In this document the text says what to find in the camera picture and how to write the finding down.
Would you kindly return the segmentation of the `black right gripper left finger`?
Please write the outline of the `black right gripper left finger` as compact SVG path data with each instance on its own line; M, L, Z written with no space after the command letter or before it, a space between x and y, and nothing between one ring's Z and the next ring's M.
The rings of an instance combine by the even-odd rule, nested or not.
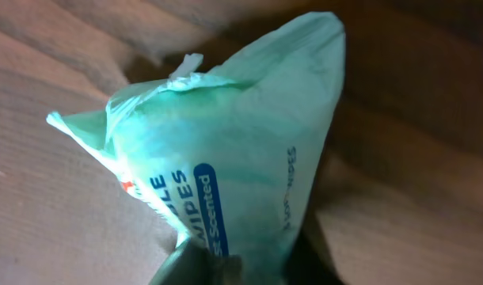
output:
M163 262L149 285L241 285L237 257L218 257L194 241L184 241Z

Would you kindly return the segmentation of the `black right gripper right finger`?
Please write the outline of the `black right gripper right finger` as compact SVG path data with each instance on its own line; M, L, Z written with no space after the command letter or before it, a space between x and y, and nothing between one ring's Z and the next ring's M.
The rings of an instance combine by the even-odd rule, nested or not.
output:
M306 213L283 275L288 285L344 285L312 210Z

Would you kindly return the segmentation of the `light green wipes pack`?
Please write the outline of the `light green wipes pack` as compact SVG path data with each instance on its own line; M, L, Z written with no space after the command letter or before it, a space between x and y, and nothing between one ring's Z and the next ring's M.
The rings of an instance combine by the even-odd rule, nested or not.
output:
M282 284L344 84L345 31L296 17L206 73L129 85L103 109L47 122L241 284Z

